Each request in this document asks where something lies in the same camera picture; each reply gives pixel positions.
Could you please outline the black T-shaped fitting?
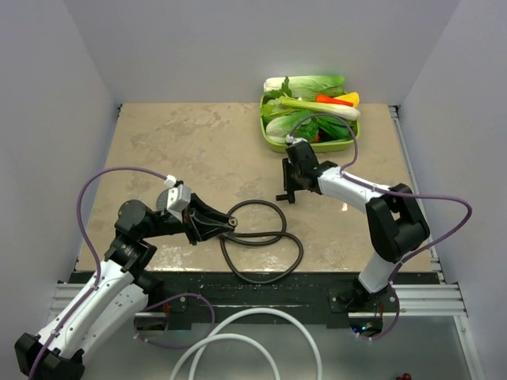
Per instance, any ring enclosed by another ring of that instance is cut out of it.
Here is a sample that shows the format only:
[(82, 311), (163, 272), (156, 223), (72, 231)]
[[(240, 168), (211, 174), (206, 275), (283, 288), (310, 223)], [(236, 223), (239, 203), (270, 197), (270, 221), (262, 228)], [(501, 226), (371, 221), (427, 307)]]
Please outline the black T-shaped fitting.
[(290, 204), (294, 204), (295, 203), (295, 194), (293, 192), (286, 192), (284, 194), (276, 195), (276, 201), (278, 201), (278, 202), (287, 201)]

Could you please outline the grey shower head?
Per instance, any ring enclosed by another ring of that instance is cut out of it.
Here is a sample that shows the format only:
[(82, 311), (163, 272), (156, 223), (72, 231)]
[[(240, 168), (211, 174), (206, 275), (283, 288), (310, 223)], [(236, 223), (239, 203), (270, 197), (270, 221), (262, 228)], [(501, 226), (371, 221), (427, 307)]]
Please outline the grey shower head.
[(175, 188), (168, 188), (162, 191), (155, 203), (156, 211), (159, 214), (169, 214), (172, 212), (171, 207), (173, 206), (175, 197)]

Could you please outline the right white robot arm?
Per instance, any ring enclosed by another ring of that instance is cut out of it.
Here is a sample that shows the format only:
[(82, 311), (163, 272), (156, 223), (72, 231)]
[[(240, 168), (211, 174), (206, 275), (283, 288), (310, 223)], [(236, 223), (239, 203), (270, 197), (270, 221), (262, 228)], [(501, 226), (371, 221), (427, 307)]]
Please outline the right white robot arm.
[(374, 252), (353, 285), (337, 298), (348, 309), (372, 310), (381, 301), (393, 271), (407, 253), (419, 248), (430, 230), (413, 193), (405, 184), (389, 187), (353, 176), (331, 161), (320, 162), (309, 142), (296, 139), (282, 160), (284, 194), (295, 202), (302, 190), (337, 198), (366, 215)]

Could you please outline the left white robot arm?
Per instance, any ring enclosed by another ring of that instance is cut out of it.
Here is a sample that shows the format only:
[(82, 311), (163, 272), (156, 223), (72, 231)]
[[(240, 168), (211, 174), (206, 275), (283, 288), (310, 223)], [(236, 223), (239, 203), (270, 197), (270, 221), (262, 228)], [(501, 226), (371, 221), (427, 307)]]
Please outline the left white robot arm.
[(123, 203), (99, 269), (47, 326), (15, 343), (21, 373), (31, 379), (80, 379), (95, 351), (123, 323), (163, 304), (162, 280), (145, 269), (157, 250), (149, 238), (184, 234), (195, 245), (229, 234), (236, 225), (235, 218), (194, 193), (167, 211), (153, 211), (137, 199)]

